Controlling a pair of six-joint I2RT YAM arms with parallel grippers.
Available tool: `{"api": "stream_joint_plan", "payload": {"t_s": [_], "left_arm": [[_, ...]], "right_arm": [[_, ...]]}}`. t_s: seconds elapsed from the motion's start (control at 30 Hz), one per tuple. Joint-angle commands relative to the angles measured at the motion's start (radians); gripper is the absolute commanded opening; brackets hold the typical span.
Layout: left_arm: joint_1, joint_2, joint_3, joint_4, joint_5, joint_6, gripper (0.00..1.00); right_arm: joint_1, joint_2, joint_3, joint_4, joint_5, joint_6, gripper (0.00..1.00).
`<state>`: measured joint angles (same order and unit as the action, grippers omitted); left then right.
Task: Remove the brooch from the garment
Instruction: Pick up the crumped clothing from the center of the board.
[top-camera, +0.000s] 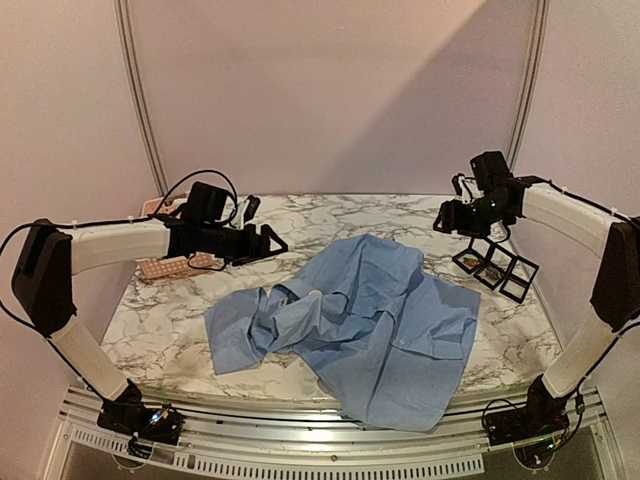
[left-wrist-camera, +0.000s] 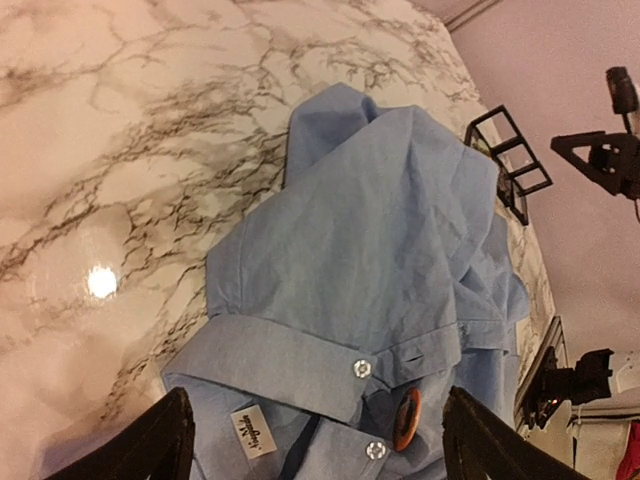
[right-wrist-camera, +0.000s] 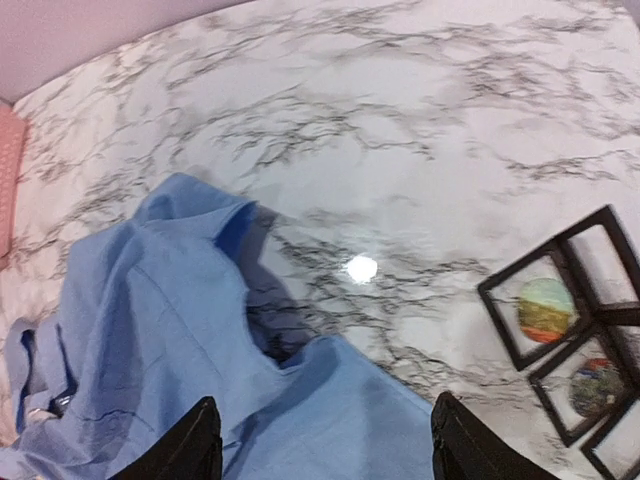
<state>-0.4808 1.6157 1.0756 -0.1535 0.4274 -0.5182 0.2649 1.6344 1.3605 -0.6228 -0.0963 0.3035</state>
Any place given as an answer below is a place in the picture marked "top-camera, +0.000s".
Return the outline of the round brooch dark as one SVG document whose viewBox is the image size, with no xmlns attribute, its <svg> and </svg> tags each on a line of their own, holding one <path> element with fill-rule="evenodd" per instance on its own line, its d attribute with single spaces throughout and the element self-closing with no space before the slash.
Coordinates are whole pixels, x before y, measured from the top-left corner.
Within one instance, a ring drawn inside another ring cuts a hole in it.
<svg viewBox="0 0 640 480">
<path fill-rule="evenodd" d="M 496 281 L 500 278 L 500 272 L 493 268 L 486 268 L 483 271 L 483 276 L 490 281 Z"/>
</svg>

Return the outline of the blue shirt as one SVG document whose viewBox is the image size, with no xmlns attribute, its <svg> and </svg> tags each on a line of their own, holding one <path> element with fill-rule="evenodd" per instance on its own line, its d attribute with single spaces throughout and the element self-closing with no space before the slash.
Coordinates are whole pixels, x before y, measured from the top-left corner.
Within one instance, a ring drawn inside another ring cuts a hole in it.
<svg viewBox="0 0 640 480">
<path fill-rule="evenodd" d="M 215 373 L 294 353 L 347 416 L 432 429 L 467 366 L 481 298 L 423 263 L 418 249 L 367 234 L 333 242 L 270 289 L 225 296 L 205 315 Z"/>
</svg>

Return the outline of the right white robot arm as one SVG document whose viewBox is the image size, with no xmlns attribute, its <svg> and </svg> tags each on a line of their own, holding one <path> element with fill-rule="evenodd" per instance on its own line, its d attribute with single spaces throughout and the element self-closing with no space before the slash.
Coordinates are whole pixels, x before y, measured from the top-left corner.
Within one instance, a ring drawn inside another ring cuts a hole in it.
<svg viewBox="0 0 640 480">
<path fill-rule="evenodd" d="M 487 240 L 496 224 L 509 229 L 522 220 L 540 226 L 560 250 L 544 261 L 555 293 L 569 296 L 557 314 L 574 314 L 562 328 L 561 354 L 530 385 L 517 427 L 537 436 L 628 329 L 639 325 L 639 221 L 536 175 L 517 176 L 499 151 L 470 161 L 470 174 L 451 183 L 455 194 L 433 227 Z"/>
</svg>

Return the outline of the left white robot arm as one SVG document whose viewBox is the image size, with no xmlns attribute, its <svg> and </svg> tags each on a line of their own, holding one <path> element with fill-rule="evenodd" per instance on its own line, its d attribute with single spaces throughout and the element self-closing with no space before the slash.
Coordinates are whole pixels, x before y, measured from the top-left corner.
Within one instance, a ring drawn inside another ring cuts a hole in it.
<svg viewBox="0 0 640 480">
<path fill-rule="evenodd" d="M 75 279 L 93 270 L 148 259 L 174 259 L 203 253 L 224 267 L 241 266 L 287 252 L 274 229 L 253 222 L 260 200 L 239 198 L 233 183 L 221 188 L 200 181 L 203 170 L 187 175 L 186 200 L 167 213 L 159 208 L 138 217 L 81 223 L 46 218 L 15 227 L 3 247 L 24 236 L 10 290 L 25 313 L 14 322 L 36 332 L 98 397 L 111 403 L 111 419 L 128 434 L 148 426 L 137 387 L 101 349 L 78 316 Z"/>
</svg>

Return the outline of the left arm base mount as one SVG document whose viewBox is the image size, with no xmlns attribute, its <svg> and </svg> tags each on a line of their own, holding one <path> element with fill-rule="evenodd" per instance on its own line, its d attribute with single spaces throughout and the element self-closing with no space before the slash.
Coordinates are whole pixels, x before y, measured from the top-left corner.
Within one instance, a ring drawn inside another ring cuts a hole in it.
<svg viewBox="0 0 640 480">
<path fill-rule="evenodd" d="M 185 417 L 170 403 L 148 407 L 137 388 L 125 390 L 115 400 L 104 400 L 97 425 L 112 432 L 176 446 Z"/>
</svg>

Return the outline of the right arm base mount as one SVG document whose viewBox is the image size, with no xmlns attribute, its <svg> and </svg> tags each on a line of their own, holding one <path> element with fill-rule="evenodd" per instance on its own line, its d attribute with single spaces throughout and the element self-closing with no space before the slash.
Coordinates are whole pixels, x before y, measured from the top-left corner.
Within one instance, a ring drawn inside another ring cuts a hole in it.
<svg viewBox="0 0 640 480">
<path fill-rule="evenodd" d="M 506 399 L 490 401 L 481 414 L 481 426 L 491 446 L 551 436 L 561 431 L 561 436 L 550 440 L 544 449 L 555 452 L 566 445 L 576 434 L 584 414 L 582 395 L 576 400 L 578 422 L 573 430 L 566 410 L 569 396 L 543 400 L 531 397 L 523 407 L 517 407 Z"/>
</svg>

